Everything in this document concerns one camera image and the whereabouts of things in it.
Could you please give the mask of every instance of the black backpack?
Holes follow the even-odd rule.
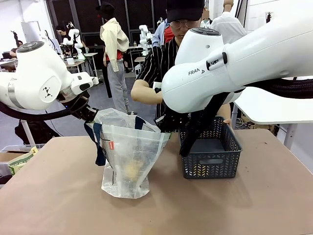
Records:
[[[28,121],[27,124],[36,144],[47,143],[53,137],[60,137],[44,121]],[[15,127],[15,134],[23,140],[24,144],[29,144],[21,120]]]

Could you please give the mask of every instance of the striped shirt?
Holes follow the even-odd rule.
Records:
[[[178,46],[173,38],[161,47],[153,47],[149,52],[143,64],[143,70],[137,79],[145,80],[150,88],[153,87],[153,82],[162,82],[167,71],[175,65]],[[163,105],[156,106],[156,116],[162,116],[164,111]]]

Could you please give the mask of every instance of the eyeglasses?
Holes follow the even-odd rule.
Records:
[[[171,27],[175,29],[180,29],[181,26],[184,24],[188,29],[194,28],[197,26],[199,21],[189,21],[189,20],[180,20],[180,21],[172,21],[170,23]]]

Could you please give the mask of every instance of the transparent plastic bag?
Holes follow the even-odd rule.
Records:
[[[114,197],[140,198],[149,192],[148,173],[165,147],[170,134],[138,116],[114,109],[100,111],[101,147],[107,163],[102,190]]]

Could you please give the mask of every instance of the gray pants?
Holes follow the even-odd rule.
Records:
[[[118,72],[114,72],[112,64],[108,63],[108,79],[111,87],[113,103],[116,110],[127,113],[129,101],[127,98],[123,60],[118,60],[117,66]]]

